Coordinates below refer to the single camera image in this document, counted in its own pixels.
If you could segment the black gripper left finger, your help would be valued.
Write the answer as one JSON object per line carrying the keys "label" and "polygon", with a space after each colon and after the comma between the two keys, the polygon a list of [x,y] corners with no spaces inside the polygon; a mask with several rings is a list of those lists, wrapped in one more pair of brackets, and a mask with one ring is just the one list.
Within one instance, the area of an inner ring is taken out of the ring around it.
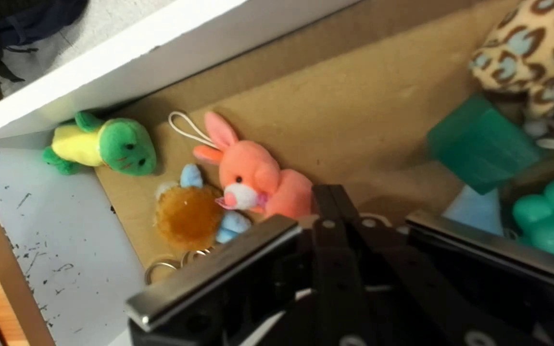
{"label": "black gripper left finger", "polygon": [[137,293],[128,300],[126,314],[141,331],[153,333],[301,233],[299,222],[274,216],[205,260],[197,260],[180,273]]}

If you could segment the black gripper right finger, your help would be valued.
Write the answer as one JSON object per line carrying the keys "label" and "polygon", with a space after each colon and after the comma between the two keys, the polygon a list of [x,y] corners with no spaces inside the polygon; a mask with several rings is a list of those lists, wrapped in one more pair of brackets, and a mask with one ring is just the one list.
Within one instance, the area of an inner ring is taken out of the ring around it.
{"label": "black gripper right finger", "polygon": [[554,254],[428,212],[413,212],[407,218],[407,224],[420,237],[428,237],[516,275],[554,287]]}

